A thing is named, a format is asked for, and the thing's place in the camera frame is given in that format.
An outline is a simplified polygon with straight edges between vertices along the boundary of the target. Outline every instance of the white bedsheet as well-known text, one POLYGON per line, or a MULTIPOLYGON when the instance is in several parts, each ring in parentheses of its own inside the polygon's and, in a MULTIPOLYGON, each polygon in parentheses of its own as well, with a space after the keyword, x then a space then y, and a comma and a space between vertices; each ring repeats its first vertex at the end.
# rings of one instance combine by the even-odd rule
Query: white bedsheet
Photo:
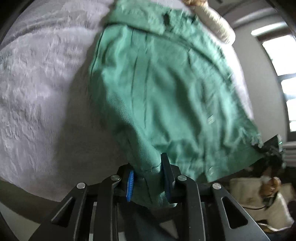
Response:
MULTIPOLYGON (((0 177, 60 201, 126 163, 88 95, 88 67, 112 0, 35 0, 0 45, 0 177)), ((187 8, 179 0, 158 0, 187 8)), ((231 46, 223 46, 246 113, 252 108, 231 46)))

